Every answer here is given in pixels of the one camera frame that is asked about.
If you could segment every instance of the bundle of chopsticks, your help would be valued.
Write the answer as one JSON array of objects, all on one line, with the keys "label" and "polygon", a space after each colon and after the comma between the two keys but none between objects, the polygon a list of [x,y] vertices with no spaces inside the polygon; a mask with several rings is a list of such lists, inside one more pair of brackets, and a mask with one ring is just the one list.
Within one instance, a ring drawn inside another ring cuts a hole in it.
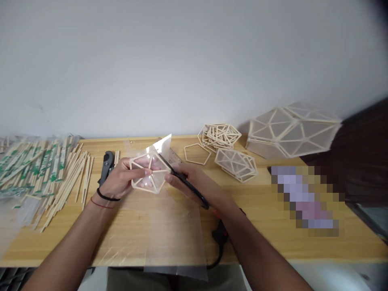
[{"label": "bundle of chopsticks", "polygon": [[83,144],[78,141],[79,137],[73,136],[21,137],[11,143],[0,160],[0,198],[16,198],[14,208],[20,209],[21,217],[29,218],[27,222],[38,213],[35,227],[47,211],[41,231],[63,209],[79,179],[78,200],[83,176],[81,203],[82,209],[85,207],[94,157],[87,151],[82,153]]},{"label": "bundle of chopsticks", "polygon": [[82,146],[83,143],[81,145],[77,145],[77,147],[69,155],[68,164],[66,165],[66,171],[64,173],[65,179],[61,184],[59,184],[60,186],[58,190],[54,190],[55,194],[49,198],[46,205],[46,209],[48,209],[46,217],[48,218],[40,232],[43,232],[45,228],[49,226],[53,217],[63,209],[72,189],[76,184],[76,181],[79,178],[75,199],[77,202],[81,190],[82,176],[84,176],[84,187],[81,199],[82,209],[85,207],[94,157],[91,157],[90,153],[87,151],[81,154]]}]

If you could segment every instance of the wrist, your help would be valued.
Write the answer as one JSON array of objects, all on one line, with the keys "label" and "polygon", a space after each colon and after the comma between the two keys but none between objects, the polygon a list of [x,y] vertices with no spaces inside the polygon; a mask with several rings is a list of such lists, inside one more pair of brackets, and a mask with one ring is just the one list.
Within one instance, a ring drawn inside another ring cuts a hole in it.
[{"label": "wrist", "polygon": [[95,206],[100,206],[101,208],[114,208],[117,204],[116,201],[109,201],[101,198],[97,192],[94,193],[91,199],[93,200],[92,203],[95,204]]},{"label": "wrist", "polygon": [[227,215],[235,209],[240,211],[238,205],[227,193],[220,196],[220,199],[215,203],[215,205],[213,205],[214,209],[216,209],[218,213]]}]

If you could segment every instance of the black cord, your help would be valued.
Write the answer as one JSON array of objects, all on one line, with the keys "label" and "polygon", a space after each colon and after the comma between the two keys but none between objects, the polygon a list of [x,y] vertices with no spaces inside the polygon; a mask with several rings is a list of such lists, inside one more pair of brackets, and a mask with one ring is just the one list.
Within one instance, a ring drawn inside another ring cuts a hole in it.
[{"label": "black cord", "polygon": [[218,258],[211,265],[207,265],[206,269],[210,270],[210,269],[213,269],[214,267],[216,267],[220,263],[223,254],[224,254],[224,245],[222,245],[222,246],[220,245],[219,252],[218,252]]}]

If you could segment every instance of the clear plastic sheet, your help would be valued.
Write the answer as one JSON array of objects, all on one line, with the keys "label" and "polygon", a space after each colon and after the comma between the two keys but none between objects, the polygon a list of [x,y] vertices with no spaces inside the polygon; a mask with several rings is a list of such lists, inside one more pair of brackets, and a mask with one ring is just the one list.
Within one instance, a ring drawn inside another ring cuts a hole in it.
[{"label": "clear plastic sheet", "polygon": [[[125,143],[126,156],[156,151],[169,160],[171,135],[139,151]],[[144,271],[192,277],[207,281],[207,264],[198,205],[183,198],[174,200],[168,188],[159,195],[139,189],[123,199],[122,209],[137,210],[149,217]]]},{"label": "clear plastic sheet", "polygon": [[22,224],[18,218],[20,209],[14,207],[20,205],[20,203],[21,197],[0,199],[0,260],[8,251],[11,243],[22,228]]}]

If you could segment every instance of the red string bracelet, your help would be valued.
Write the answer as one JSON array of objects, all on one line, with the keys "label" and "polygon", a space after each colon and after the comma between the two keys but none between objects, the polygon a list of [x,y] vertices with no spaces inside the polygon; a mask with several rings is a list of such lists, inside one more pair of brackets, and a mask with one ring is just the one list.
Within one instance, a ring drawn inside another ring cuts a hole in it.
[{"label": "red string bracelet", "polygon": [[100,207],[103,207],[103,208],[108,208],[108,209],[113,209],[114,207],[106,207],[106,206],[102,206],[100,204],[97,204],[96,202],[93,201],[93,199],[90,197],[90,201],[93,203],[93,204],[96,204],[97,206],[100,206]]}]

